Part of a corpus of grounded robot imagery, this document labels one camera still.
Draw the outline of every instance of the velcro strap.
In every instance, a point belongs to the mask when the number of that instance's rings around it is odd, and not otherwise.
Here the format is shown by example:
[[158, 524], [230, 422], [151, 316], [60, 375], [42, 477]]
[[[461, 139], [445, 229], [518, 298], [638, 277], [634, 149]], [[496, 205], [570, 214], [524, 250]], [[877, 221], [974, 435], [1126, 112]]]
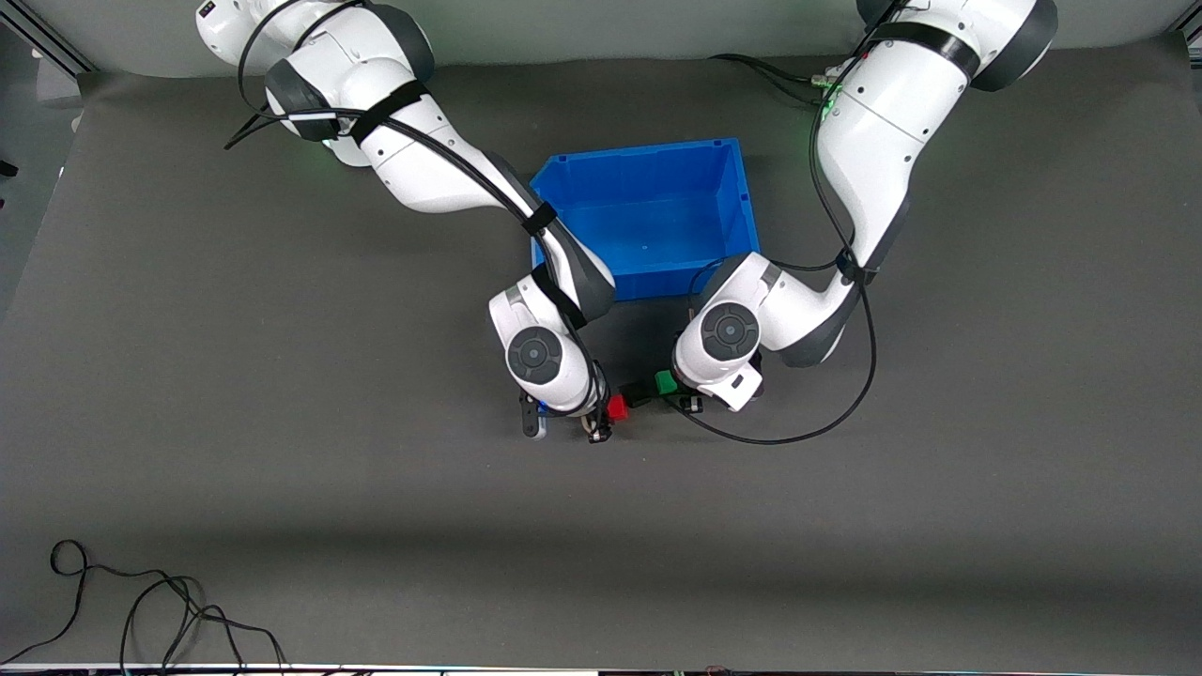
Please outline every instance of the velcro strap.
[[897, 40], [912, 42], [939, 54], [960, 69], [971, 81], [981, 67], [981, 55], [968, 43], [941, 28], [912, 22], [891, 22], [873, 31], [870, 43]]
[[572, 328], [583, 328], [589, 320], [584, 319], [584, 314], [581, 313], [581, 308], [576, 307], [576, 303], [564, 293], [564, 290], [555, 284], [555, 280], [551, 278], [551, 271], [547, 269], [547, 263], [541, 263], [538, 267], [530, 272], [530, 277], [534, 279], [535, 286], [540, 291], [546, 293], [547, 298], [555, 304], [555, 309], [559, 310], [569, 322], [571, 322]]
[[375, 106], [363, 111], [359, 119], [351, 126], [351, 138], [356, 146], [362, 146], [368, 137], [383, 120], [405, 106], [411, 106], [422, 100], [422, 94], [429, 94], [429, 89], [416, 79], [401, 84], [392, 90], [392, 94], [376, 102]]
[[559, 218], [555, 213], [555, 207], [551, 206], [551, 202], [543, 202], [537, 209], [530, 214], [530, 218], [522, 221], [522, 230], [530, 233], [530, 237], [537, 237], [538, 231], [551, 225], [551, 221]]
[[876, 278], [876, 273], [880, 272], [879, 269], [863, 268], [851, 262], [851, 256], [847, 255], [847, 251], [839, 251], [839, 255], [835, 256], [835, 267], [839, 268], [839, 272], [849, 281], [865, 286], [871, 284], [873, 279]]

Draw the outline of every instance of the blue plastic bin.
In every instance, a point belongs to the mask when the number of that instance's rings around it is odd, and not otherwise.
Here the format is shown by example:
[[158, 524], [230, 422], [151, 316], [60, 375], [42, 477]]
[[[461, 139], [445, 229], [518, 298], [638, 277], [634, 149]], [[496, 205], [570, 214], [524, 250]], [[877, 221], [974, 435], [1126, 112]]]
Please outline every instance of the blue plastic bin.
[[609, 266], [619, 301], [683, 296], [713, 260], [760, 250], [734, 138], [557, 155], [530, 185]]

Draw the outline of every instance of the wall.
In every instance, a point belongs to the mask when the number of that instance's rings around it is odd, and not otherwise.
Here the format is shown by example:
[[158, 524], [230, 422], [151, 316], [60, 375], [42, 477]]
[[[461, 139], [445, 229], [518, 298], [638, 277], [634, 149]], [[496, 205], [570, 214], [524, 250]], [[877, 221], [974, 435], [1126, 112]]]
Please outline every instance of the wall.
[[0, 160], [20, 170], [0, 179], [0, 321], [75, 140], [71, 120], [79, 114], [38, 105], [40, 65], [17, 34], [0, 26]]
[[[1161, 32], [1191, 0], [1058, 0], [1058, 47]], [[853, 0], [389, 0], [422, 24], [442, 64], [587, 58], [834, 54], [862, 24]], [[105, 70], [230, 75], [194, 29], [197, 0], [28, 0]]]

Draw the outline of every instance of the gray table surface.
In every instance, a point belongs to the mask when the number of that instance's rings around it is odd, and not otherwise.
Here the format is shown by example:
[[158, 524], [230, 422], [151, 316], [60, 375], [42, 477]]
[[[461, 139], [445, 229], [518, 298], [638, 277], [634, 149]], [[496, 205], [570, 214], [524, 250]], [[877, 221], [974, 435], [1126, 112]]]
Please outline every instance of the gray table surface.
[[[526, 441], [486, 320], [528, 266], [505, 213], [406, 210], [282, 130], [225, 153], [245, 117], [230, 79], [95, 78], [0, 328], [0, 645], [65, 618], [46, 553], [73, 536], [200, 577], [293, 660], [1202, 671], [1188, 77], [1173, 36], [970, 93], [873, 287], [876, 387], [783, 449], [657, 407], [603, 446], [569, 425]], [[448, 67], [430, 87], [526, 173], [738, 137], [764, 250], [834, 251], [809, 113], [738, 65]], [[684, 321], [665, 300], [585, 337], [620, 378]], [[710, 420], [826, 422], [864, 375], [862, 320], [821, 368], [767, 362], [768, 396]], [[28, 659], [114, 659], [137, 588], [96, 579]], [[228, 659], [212, 630], [189, 657]]]

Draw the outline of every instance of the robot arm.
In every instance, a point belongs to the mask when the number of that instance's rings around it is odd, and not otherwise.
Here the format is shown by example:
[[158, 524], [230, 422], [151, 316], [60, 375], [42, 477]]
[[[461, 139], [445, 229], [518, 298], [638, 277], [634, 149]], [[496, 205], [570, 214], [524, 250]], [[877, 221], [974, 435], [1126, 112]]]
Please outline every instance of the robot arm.
[[[207, 0], [196, 22], [210, 51], [237, 64], [255, 26], [276, 12], [263, 35], [276, 51], [287, 49], [266, 77], [268, 103], [280, 115], [322, 108], [368, 111], [433, 75], [429, 43], [407, 13], [371, 2], [344, 5], [345, 0], [298, 0], [287, 6], [285, 0]], [[513, 168], [474, 148], [424, 88], [416, 91], [389, 117], [454, 152], [523, 217], [535, 214], [541, 201]], [[506, 206], [446, 159], [387, 126], [375, 126], [356, 140], [346, 135], [349, 125], [328, 115], [290, 119], [284, 125], [307, 141], [327, 144], [345, 164], [370, 166], [411, 209], [446, 213]], [[549, 281], [540, 286], [536, 278], [523, 278], [493, 298], [489, 314], [506, 348], [510, 374], [523, 390], [553, 409], [583, 415], [602, 389], [594, 383], [595, 374], [563, 315], [570, 310], [582, 326], [606, 314], [614, 301], [613, 275], [558, 218], [532, 236], [547, 254]], [[558, 298], [558, 306], [548, 293]]]
[[677, 374], [739, 410], [761, 375], [762, 344], [786, 366], [826, 361], [859, 300], [856, 278], [880, 271], [909, 209], [910, 172], [969, 85], [1001, 89], [1042, 59], [1057, 30], [1053, 0], [858, 0], [865, 22], [887, 20], [844, 67], [817, 131], [817, 160], [855, 229], [851, 255], [814, 291], [758, 254], [727, 261], [673, 352]]

